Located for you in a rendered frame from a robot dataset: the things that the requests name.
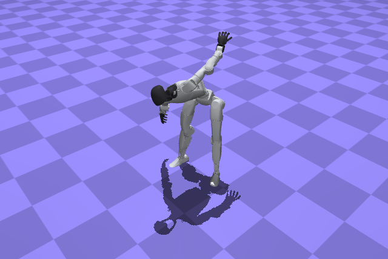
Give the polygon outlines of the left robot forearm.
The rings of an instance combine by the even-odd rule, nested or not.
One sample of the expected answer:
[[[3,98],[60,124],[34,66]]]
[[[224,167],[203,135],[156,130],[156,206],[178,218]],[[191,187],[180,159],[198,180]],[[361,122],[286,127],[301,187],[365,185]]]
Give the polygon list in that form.
[[[215,54],[209,58],[209,60],[206,62],[205,69],[206,70],[212,70],[213,67],[215,67],[218,63],[218,61],[222,58],[222,49],[223,46],[217,46]]]

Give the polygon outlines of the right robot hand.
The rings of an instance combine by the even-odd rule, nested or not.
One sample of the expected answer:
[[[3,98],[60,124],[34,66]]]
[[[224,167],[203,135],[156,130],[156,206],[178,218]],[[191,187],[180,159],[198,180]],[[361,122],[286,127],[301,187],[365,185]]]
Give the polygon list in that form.
[[[167,115],[167,114],[164,115],[163,113],[160,113],[159,115],[160,115],[161,122],[162,122],[163,124],[166,123],[167,120],[164,119],[164,118],[167,118],[167,117],[165,116],[165,115]],[[166,121],[164,121],[164,120],[166,120]]]

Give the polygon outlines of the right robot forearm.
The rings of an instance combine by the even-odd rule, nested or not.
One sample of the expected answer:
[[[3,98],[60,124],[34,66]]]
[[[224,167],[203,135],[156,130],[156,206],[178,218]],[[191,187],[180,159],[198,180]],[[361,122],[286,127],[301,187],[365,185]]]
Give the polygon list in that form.
[[[166,111],[161,110],[161,105],[160,105],[160,107],[159,107],[159,114],[160,114],[160,113],[163,113],[164,115],[166,114]]]

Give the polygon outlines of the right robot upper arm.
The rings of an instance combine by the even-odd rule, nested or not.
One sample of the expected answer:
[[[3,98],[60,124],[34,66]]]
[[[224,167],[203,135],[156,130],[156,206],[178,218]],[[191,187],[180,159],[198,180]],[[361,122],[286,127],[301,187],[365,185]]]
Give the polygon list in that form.
[[[168,111],[169,110],[169,102],[164,102],[162,105],[161,105],[161,110],[163,111]]]

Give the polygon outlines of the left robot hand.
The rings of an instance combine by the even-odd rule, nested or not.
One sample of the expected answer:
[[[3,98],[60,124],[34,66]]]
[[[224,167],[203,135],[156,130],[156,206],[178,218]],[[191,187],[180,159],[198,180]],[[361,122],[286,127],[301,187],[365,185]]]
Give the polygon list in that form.
[[[223,33],[224,33],[224,36],[223,36]],[[219,32],[219,34],[218,34],[218,44],[217,44],[217,46],[219,45],[219,46],[223,46],[223,49],[222,49],[222,53],[224,52],[224,48],[225,48],[225,44],[227,44],[227,41],[229,41],[230,39],[232,39],[232,37],[230,37],[229,39],[227,39],[227,37],[228,37],[228,35],[230,34],[230,33],[227,33],[227,35],[226,35],[226,33],[227,32]],[[220,36],[220,34],[221,34],[221,36]],[[217,48],[217,46],[216,46],[216,48]]]

